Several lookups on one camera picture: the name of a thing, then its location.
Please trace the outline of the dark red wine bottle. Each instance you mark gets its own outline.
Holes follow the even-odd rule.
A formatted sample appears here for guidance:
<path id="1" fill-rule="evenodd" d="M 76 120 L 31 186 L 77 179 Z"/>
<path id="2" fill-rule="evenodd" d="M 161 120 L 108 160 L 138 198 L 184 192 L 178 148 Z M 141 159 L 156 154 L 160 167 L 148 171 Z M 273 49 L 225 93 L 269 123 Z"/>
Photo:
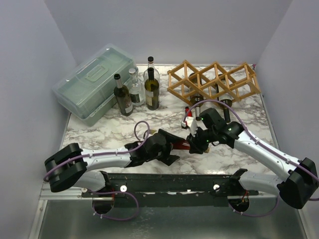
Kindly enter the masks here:
<path id="1" fill-rule="evenodd" d="M 195 149 L 194 147 L 191 147 L 191 145 L 187 141 L 178 141 L 172 143 L 172 148 L 175 150 L 188 150 L 190 154 L 203 154 L 203 153 L 209 153 L 210 148 L 207 147 L 205 150 L 201 149 Z"/>

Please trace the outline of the green wine bottle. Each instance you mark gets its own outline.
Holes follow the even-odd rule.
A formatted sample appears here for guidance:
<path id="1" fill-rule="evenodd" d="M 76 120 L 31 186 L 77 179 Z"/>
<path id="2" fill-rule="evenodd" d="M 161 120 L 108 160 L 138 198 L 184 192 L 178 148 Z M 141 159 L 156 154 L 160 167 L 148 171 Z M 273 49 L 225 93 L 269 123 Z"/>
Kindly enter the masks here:
<path id="1" fill-rule="evenodd" d="M 160 104 L 160 85 L 154 78 L 153 68 L 148 69 L 148 79 L 145 81 L 146 105 L 149 110 L 156 110 Z"/>

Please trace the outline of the clear glass bottle blue cap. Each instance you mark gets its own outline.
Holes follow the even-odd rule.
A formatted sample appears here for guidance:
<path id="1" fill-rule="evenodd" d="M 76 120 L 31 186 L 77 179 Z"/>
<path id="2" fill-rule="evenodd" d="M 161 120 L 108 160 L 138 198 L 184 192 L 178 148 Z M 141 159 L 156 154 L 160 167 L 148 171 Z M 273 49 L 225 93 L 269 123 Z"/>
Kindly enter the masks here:
<path id="1" fill-rule="evenodd" d="M 129 92 L 134 106 L 141 106 L 145 102 L 145 90 L 142 80 L 138 77 L 135 68 L 129 69 Z"/>

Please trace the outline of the green bottle Italia label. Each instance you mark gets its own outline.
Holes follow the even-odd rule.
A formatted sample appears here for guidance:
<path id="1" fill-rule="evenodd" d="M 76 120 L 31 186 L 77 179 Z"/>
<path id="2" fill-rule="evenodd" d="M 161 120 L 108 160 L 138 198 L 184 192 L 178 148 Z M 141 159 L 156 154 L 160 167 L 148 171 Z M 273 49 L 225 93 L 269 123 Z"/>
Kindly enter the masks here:
<path id="1" fill-rule="evenodd" d="M 120 74 L 115 74 L 114 80 L 116 82 L 114 95 L 116 97 L 120 112 L 124 116 L 129 116 L 133 112 L 133 104 L 129 89 L 127 86 L 123 85 Z"/>

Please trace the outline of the clear flask bottle black cap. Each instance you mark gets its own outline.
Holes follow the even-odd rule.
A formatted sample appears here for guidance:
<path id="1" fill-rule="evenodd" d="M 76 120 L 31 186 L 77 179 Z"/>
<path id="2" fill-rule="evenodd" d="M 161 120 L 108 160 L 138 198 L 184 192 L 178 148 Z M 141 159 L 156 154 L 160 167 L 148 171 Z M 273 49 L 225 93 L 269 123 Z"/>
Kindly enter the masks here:
<path id="1" fill-rule="evenodd" d="M 158 70 L 155 68 L 155 65 L 154 65 L 154 58 L 152 56 L 149 56 L 148 57 L 148 67 L 147 69 L 144 71 L 143 73 L 143 79 L 144 79 L 144 82 L 148 79 L 148 69 L 149 68 L 153 68 L 154 70 L 154 78 L 160 82 L 160 74 L 158 72 Z"/>

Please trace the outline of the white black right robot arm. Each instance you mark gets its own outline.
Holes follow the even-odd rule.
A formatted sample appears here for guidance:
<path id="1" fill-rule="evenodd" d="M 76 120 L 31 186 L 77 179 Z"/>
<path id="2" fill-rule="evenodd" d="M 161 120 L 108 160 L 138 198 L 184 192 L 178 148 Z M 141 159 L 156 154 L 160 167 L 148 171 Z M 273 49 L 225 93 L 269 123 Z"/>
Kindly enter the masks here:
<path id="1" fill-rule="evenodd" d="M 300 160 L 260 140 L 242 124 L 227 123 L 214 108 L 204 110 L 200 117 L 206 129 L 196 129 L 195 144 L 206 150 L 209 143 L 219 142 L 244 152 L 269 168 L 273 175 L 257 174 L 248 170 L 237 171 L 229 183 L 235 195 L 254 190 L 280 198 L 295 209 L 302 209 L 319 187 L 315 163 Z"/>

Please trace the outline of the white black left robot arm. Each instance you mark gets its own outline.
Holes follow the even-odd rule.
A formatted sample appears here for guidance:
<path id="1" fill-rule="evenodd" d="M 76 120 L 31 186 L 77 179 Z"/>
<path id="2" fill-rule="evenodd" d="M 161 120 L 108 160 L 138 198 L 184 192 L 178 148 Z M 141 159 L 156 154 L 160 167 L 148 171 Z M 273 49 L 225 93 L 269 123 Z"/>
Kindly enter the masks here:
<path id="1" fill-rule="evenodd" d="M 49 182 L 51 192 L 62 192 L 78 182 L 88 183 L 89 179 L 84 176 L 93 170 L 137 167 L 155 159 L 170 166 L 179 159 L 179 156 L 171 153 L 174 149 L 203 154 L 208 152 L 208 142 L 194 144 L 159 129 L 146 138 L 143 145 L 136 141 L 108 151 L 85 151 L 79 144 L 71 143 L 45 160 L 45 179 Z"/>

